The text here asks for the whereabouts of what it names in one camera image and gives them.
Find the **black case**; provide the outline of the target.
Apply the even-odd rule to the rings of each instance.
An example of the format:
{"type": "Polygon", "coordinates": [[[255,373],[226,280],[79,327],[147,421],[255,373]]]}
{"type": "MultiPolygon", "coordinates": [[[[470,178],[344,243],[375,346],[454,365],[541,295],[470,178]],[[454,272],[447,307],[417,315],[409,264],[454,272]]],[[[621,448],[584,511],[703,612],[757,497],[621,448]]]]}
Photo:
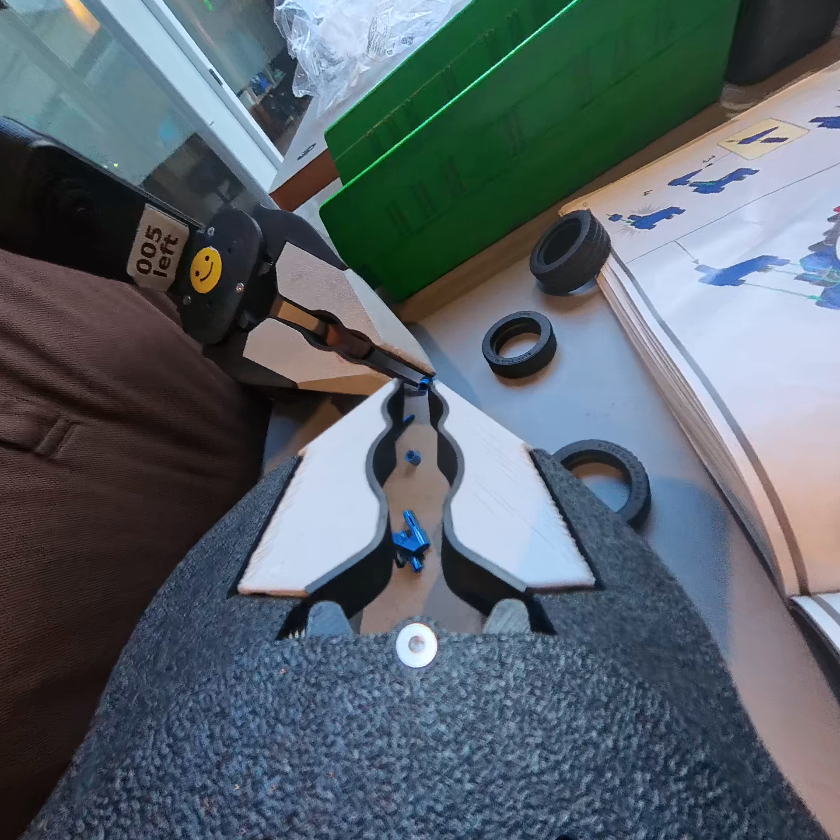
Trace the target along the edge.
{"type": "Polygon", "coordinates": [[[741,1],[726,81],[758,83],[807,56],[830,38],[838,1],[741,1]]]}

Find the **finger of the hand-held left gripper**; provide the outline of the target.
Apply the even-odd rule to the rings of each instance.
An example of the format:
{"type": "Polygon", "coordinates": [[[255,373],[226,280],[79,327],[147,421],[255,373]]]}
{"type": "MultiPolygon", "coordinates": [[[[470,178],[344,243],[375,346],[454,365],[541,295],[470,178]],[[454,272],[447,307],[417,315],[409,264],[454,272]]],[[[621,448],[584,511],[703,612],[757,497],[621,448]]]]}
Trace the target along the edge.
{"type": "Polygon", "coordinates": [[[344,359],[417,384],[435,369],[418,340],[367,283],[306,250],[286,245],[276,263],[283,300],[278,319],[296,325],[306,312],[318,327],[304,329],[344,359]]]}
{"type": "Polygon", "coordinates": [[[243,355],[305,391],[370,396],[392,381],[366,364],[316,347],[303,332],[273,318],[248,333],[243,355]]]}

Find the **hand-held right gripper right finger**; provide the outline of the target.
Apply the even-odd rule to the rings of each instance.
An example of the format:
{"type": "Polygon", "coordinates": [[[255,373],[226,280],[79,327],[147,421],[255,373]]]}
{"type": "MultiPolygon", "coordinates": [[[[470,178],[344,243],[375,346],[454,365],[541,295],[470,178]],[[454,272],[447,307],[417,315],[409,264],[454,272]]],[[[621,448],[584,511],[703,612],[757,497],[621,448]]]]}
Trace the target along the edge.
{"type": "Polygon", "coordinates": [[[595,588],[595,574],[517,435],[440,381],[428,391],[446,478],[440,558],[448,588],[483,616],[508,599],[595,588]]]}

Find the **clear plastic bag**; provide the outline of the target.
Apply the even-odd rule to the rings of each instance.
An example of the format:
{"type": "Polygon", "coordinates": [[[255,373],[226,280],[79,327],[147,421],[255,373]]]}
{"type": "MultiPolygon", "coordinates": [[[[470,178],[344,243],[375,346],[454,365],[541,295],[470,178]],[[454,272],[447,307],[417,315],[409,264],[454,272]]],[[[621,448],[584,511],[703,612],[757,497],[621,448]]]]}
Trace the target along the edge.
{"type": "Polygon", "coordinates": [[[274,21],[297,62],[292,92],[319,117],[374,82],[467,1],[281,1],[274,21]]]}

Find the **grey desk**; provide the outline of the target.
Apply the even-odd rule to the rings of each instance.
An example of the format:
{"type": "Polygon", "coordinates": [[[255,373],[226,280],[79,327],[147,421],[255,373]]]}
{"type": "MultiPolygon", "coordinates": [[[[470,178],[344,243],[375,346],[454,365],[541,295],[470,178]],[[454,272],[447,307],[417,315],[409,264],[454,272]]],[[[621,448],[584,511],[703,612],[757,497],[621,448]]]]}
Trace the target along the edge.
{"type": "MultiPolygon", "coordinates": [[[[678,126],[580,192],[587,194],[654,161],[741,110],[838,59],[838,35],[756,87],[726,86],[719,103],[678,126]]],[[[752,721],[780,769],[831,838],[838,838],[837,672],[824,647],[805,635],[760,554],[714,485],[638,359],[598,287],[571,297],[541,292],[529,254],[558,210],[552,207],[402,305],[402,313],[445,384],[514,434],[554,452],[580,438],[618,443],[643,462],[653,507],[642,534],[694,600],[728,664],[752,721]],[[553,322],[559,350],[539,374],[504,381],[483,361],[487,328],[517,310],[553,322]]],[[[304,393],[275,408],[264,471],[337,421],[349,408],[304,393]]],[[[364,612],[378,633],[425,615],[453,631],[480,616],[440,578],[437,549],[426,570],[394,572],[364,612]]]]}

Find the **open instruction booklet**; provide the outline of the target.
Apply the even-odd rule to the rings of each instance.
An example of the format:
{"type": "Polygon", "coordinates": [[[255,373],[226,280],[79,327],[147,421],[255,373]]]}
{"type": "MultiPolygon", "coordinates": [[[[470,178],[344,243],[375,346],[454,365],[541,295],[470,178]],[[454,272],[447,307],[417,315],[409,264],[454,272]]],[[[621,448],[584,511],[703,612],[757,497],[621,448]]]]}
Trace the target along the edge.
{"type": "Polygon", "coordinates": [[[839,64],[561,207],[782,596],[839,653],[839,64]]]}

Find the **green storage bin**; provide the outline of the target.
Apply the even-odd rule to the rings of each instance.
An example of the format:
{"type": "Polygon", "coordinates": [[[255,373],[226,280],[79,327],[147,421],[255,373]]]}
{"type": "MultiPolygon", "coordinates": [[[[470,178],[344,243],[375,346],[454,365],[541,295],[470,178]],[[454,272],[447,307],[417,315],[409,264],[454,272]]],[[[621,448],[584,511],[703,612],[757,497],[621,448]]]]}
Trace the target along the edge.
{"type": "Polygon", "coordinates": [[[739,5],[469,2],[326,131],[339,256],[425,288],[717,100],[739,5]]]}

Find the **black toy tyre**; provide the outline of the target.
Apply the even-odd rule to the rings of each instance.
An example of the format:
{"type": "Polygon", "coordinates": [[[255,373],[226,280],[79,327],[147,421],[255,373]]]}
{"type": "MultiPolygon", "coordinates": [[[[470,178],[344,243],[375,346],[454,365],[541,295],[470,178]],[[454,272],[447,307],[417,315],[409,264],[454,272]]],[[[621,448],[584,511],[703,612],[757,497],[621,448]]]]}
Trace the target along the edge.
{"type": "Polygon", "coordinates": [[[532,249],[531,273],[549,294],[568,295],[598,277],[612,249],[589,209],[563,214],[532,249]]]}
{"type": "Polygon", "coordinates": [[[551,321],[538,311],[516,311],[495,322],[481,345],[490,369],[498,376],[518,380],[541,372],[553,359],[557,340],[551,321]],[[516,356],[504,356],[501,349],[525,334],[537,337],[535,344],[516,356]]]}
{"type": "Polygon", "coordinates": [[[581,480],[612,477],[623,483],[626,498],[616,514],[635,530],[645,525],[652,504],[648,473],[628,449],[601,438],[589,438],[561,447],[553,453],[553,459],[581,480]]]}

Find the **white framed glass partition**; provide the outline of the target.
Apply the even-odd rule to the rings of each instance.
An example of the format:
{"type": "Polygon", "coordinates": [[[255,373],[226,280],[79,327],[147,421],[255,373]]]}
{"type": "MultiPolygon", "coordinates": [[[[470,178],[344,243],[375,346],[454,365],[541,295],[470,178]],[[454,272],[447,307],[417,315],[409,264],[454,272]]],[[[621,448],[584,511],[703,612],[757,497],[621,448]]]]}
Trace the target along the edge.
{"type": "Polygon", "coordinates": [[[201,222],[275,205],[259,147],[230,143],[104,2],[2,2],[1,113],[201,222]]]}

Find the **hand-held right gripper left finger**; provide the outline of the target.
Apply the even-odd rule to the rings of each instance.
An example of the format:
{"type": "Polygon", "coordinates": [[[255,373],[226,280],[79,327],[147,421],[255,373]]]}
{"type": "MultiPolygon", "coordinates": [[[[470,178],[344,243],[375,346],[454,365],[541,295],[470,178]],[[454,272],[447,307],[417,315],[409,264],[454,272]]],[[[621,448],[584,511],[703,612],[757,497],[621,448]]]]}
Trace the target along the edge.
{"type": "Polygon", "coordinates": [[[304,447],[242,574],[239,595],[331,601],[360,614],[394,563],[384,484],[403,432],[403,385],[387,382],[304,447]]]}

